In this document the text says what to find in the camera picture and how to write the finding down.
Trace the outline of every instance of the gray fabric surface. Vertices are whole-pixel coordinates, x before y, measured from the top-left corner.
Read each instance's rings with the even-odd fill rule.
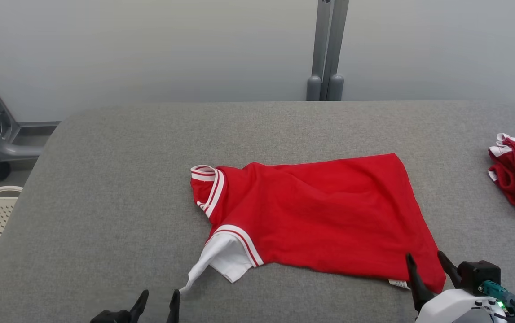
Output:
[[[515,207],[487,176],[515,106],[468,101],[162,104],[91,110],[48,141],[0,239],[0,323],[88,322],[128,309],[165,322],[210,224],[189,168],[397,153],[438,247],[487,260],[515,293]],[[208,268],[181,321],[413,322],[387,282],[268,264],[230,284]]]

